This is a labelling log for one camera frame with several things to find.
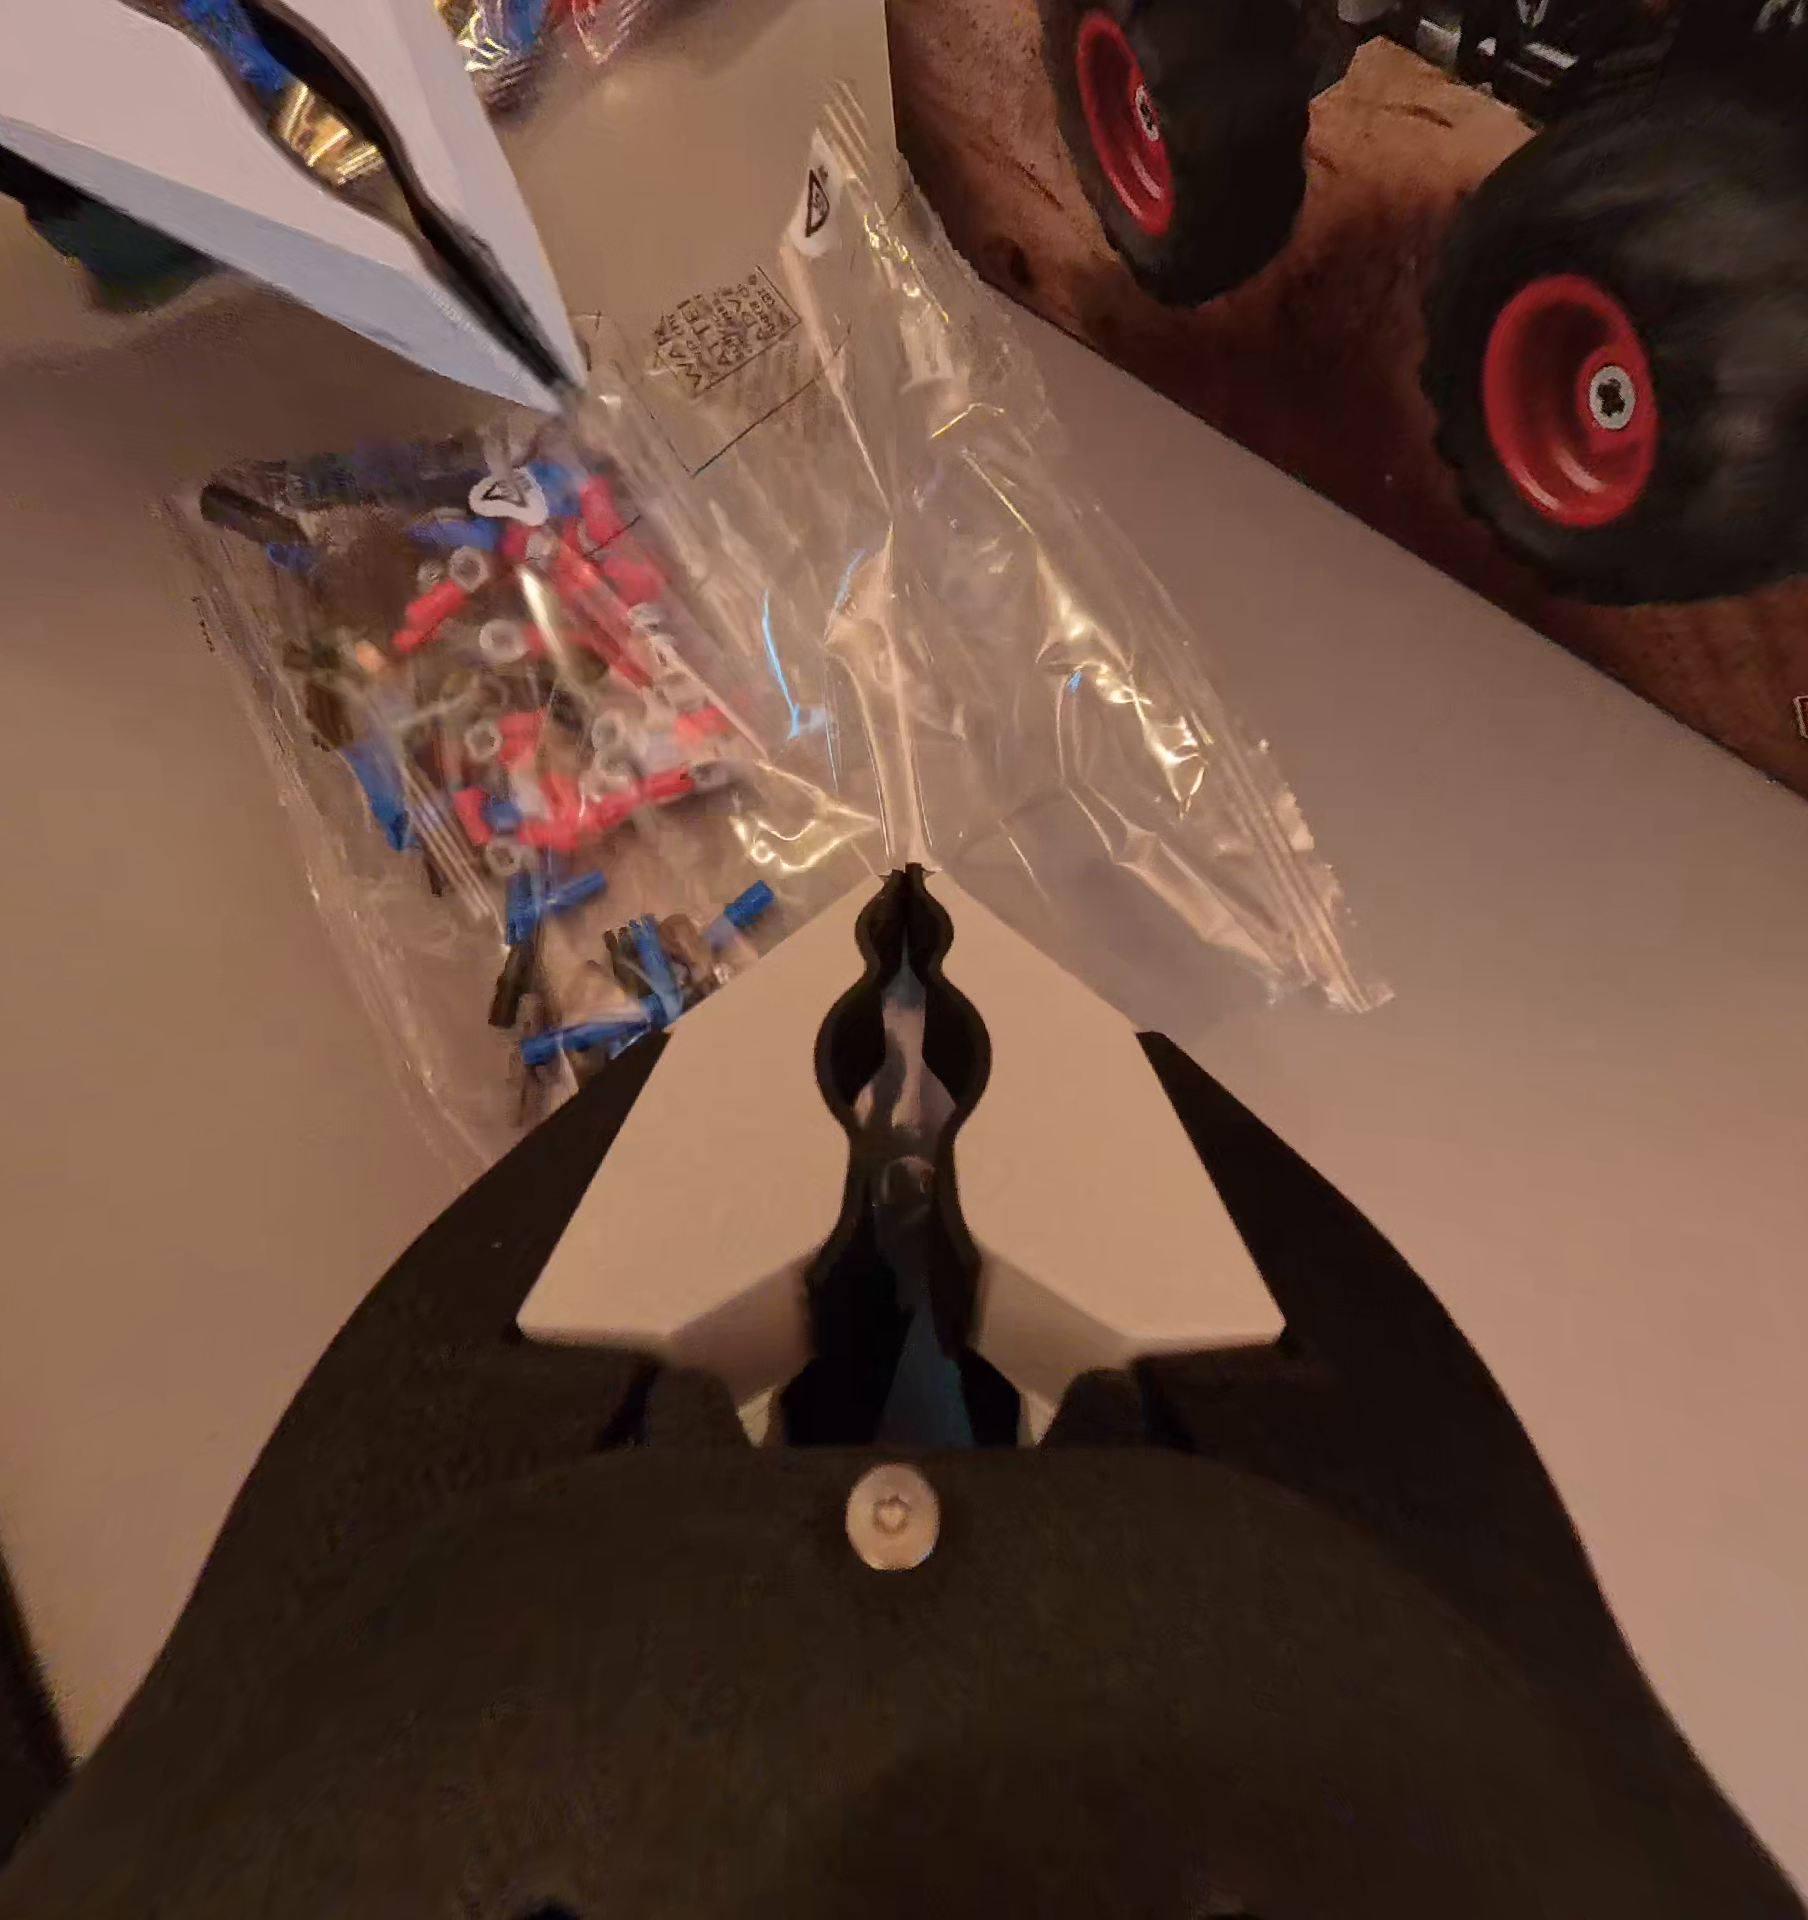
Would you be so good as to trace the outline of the grey desk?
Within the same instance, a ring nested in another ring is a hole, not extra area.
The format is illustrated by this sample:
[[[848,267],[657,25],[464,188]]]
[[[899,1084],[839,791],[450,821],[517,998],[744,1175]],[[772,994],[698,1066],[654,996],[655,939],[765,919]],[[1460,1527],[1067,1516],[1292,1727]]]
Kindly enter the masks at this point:
[[[826,36],[874,5],[772,36],[805,92],[531,155],[566,309],[768,258]],[[0,1916],[1808,1916],[1805,829],[1607,775],[1646,716],[1570,733],[1434,573],[1321,532],[1284,579],[1270,532],[1217,517],[1184,616],[1388,999],[1089,990],[1280,1341],[1016,1438],[899,868],[868,1430],[518,1332],[609,1064],[367,1288]]]

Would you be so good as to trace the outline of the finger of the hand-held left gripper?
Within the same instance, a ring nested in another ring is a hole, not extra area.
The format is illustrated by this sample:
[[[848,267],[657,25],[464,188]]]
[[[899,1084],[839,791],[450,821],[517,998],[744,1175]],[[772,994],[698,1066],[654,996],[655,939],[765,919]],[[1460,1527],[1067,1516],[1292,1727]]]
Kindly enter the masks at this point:
[[[0,5],[0,141],[311,311],[294,273],[347,235],[342,205],[386,212],[352,202],[276,139],[221,49],[142,5]],[[466,387],[544,413],[570,396],[568,386]]]
[[[428,3],[263,7],[272,57],[367,137],[403,212],[342,205],[294,294],[459,386],[580,386],[586,358],[517,172]]]

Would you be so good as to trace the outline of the clear bag of small pins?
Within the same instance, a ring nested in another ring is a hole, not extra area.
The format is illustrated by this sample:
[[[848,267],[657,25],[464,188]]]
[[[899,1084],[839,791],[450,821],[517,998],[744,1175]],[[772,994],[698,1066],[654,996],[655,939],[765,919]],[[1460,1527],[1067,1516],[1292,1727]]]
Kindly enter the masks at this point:
[[[770,257],[646,327],[586,317],[556,416],[168,506],[311,896],[470,1166],[906,866],[1140,1026],[1388,999],[1276,756],[871,131],[832,84]]]

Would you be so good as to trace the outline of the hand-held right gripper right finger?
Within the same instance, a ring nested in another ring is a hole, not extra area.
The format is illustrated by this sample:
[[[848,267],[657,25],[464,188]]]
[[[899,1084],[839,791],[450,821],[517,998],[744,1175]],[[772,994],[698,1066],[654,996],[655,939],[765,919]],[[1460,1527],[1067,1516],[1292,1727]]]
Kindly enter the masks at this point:
[[[1009,1391],[1016,1438],[1083,1374],[1274,1348],[1280,1308],[1143,1036],[952,876],[919,880],[954,1339]]]

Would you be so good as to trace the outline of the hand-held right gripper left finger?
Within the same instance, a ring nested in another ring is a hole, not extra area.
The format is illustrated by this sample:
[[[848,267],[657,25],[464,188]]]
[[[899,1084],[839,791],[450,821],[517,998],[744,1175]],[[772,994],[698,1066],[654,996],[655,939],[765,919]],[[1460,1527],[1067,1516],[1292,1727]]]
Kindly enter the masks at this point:
[[[625,1055],[646,1069],[518,1308],[524,1339],[700,1371],[738,1403],[796,1389],[809,1439],[867,1433],[906,1311],[871,1132],[906,874],[802,924]]]

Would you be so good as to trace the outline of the dark toy truck box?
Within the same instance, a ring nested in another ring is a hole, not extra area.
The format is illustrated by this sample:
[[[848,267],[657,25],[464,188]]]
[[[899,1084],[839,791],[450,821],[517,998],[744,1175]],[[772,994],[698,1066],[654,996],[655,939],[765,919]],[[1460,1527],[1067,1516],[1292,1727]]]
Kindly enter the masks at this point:
[[[1808,801],[1808,5],[888,5],[997,289]]]

